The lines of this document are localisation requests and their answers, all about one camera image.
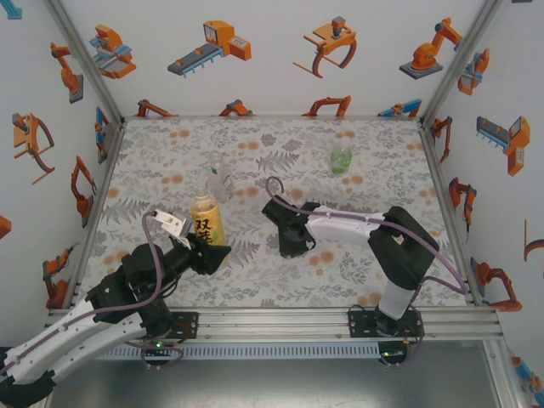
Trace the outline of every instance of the white wall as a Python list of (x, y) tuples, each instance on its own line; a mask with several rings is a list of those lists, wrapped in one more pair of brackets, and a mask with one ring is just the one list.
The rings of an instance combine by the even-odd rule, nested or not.
[[(481, 0), (70, 0), (65, 7), (86, 41), (94, 27), (114, 29), (133, 49), (136, 71), (105, 82), (123, 115), (133, 115), (140, 99), (148, 99), (171, 112), (217, 115), (224, 106), (241, 99), (259, 114), (300, 115), (326, 96), (351, 94), (348, 114), (376, 115), (396, 103), (433, 95), (445, 70), (413, 80), (399, 71), (411, 61), (414, 50), (434, 36), (434, 26), (451, 17), (452, 26), (464, 35), (479, 11)], [(297, 68), (293, 61), (311, 66), (315, 46), (303, 39), (312, 30), (341, 15), (357, 32), (357, 52), (341, 70), (322, 61), (319, 79)], [(252, 44), (252, 58), (216, 59), (186, 78), (167, 67), (200, 47), (202, 24), (224, 20), (236, 35)], [(88, 44), (89, 52), (93, 47)], [(347, 47), (335, 51), (341, 60)], [(454, 56), (445, 42), (438, 62), (447, 66)], [(333, 113), (333, 108), (324, 108)]]
[[(42, 2), (16, 2), (23, 9), (22, 20), (7, 20), (0, 14), (0, 45), (3, 84), (0, 92), (0, 215), (12, 223), (12, 231), (0, 240), (0, 344), (16, 345), (43, 329), (48, 299), (42, 281), (42, 262), (60, 255), (75, 241), (83, 243), (86, 229), (76, 210), (70, 190), (76, 155), (87, 164), (98, 187), (105, 174), (104, 162), (97, 162), (94, 134), (95, 107), (99, 100), (86, 81), (83, 100), (70, 105), (68, 89), (60, 79), (60, 64), (51, 56), (51, 42), (65, 46)], [(72, 70), (82, 73), (71, 57)], [(13, 113), (33, 113), (51, 132), (55, 146), (42, 158), (55, 170), (32, 185), (42, 170), (13, 146)], [(45, 136), (38, 132), (44, 147)], [(80, 177), (80, 191), (88, 196), (90, 186)], [(57, 277), (67, 279), (76, 269), (82, 246), (70, 258), (69, 266)]]
[[(483, 82), (470, 97), (453, 90), (440, 110), (440, 119), (453, 118), (451, 153), (442, 169), (448, 180), (458, 176), (478, 191), (468, 253), (478, 262), (503, 268), (512, 279), (524, 307), (518, 313), (500, 313), (501, 324), (513, 352), (542, 377), (544, 250), (534, 250), (524, 262), (524, 219), (529, 222), (529, 241), (544, 238), (544, 3), (506, 3), (477, 48), (490, 49)], [(524, 168), (511, 177), (502, 149), (476, 136), (476, 118), (486, 117), (508, 129), (521, 115), (530, 125), (531, 140)], [(439, 155), (443, 149), (444, 140), (439, 140)], [(461, 210), (457, 212), (464, 229)], [(499, 282), (486, 287), (486, 300), (503, 299), (506, 293)]]

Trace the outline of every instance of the robotic arm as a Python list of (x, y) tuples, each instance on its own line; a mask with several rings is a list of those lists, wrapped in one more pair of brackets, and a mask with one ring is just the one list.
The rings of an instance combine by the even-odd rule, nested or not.
[(427, 231), (401, 207), (391, 207), (386, 213), (357, 214), (306, 202), (300, 208), (304, 213), (297, 213), (282, 206), (278, 201), (289, 204), (278, 195), (275, 199), (277, 201), (268, 202), (263, 214), (278, 227), (280, 254), (284, 258), (313, 249), (315, 241), (321, 239), (356, 245), (368, 242), (388, 277), (382, 299), (376, 307), (376, 329), (385, 337), (397, 334), (434, 255), (411, 236), (383, 224), (365, 222), (362, 218), (400, 225), (438, 251), (439, 245)]
[[(170, 238), (173, 248), (166, 253), (155, 246), (161, 265), (161, 293), (189, 268), (199, 275), (212, 275), (230, 252), (229, 246), (209, 246), (194, 234), (180, 236), (184, 220), (158, 211), (155, 218), (176, 238)], [(27, 407), (47, 397), (59, 381), (108, 349), (169, 332), (173, 319), (162, 296), (149, 302), (157, 286), (155, 265), (150, 246), (137, 246), (122, 258), (115, 273), (91, 289), (63, 319), (29, 342), (4, 350), (0, 374), (6, 378), (0, 382), (0, 402)]]

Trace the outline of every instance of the gray leaf pattern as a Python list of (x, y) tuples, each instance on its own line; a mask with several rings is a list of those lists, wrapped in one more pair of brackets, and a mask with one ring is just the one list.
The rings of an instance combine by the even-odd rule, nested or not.
[[(329, 169), (336, 135), (351, 131), (354, 158), (344, 175)], [(319, 241), (304, 256), (279, 254), (277, 228), (261, 213), (269, 200), (264, 181), (283, 181), (284, 197), (300, 206), (316, 201), (356, 213), (405, 207), (436, 239), (450, 261), (453, 251), (435, 198), (414, 122), (323, 121), (293, 118), (180, 117), (129, 121), (101, 219), (93, 238), (80, 298), (117, 270), (121, 258), (145, 243), (144, 212), (158, 209), (190, 219), (195, 187), (206, 181), (211, 151), (220, 151), (235, 181), (235, 196), (221, 204), (228, 261), (211, 276), (187, 270), (171, 307), (340, 307), (372, 304), (387, 278), (370, 248)], [(280, 194), (272, 183), (271, 190)], [(161, 226), (148, 223), (164, 251), (172, 244)], [(453, 281), (437, 261), (429, 274)], [(463, 305), (464, 298), (428, 283), (417, 305)]]

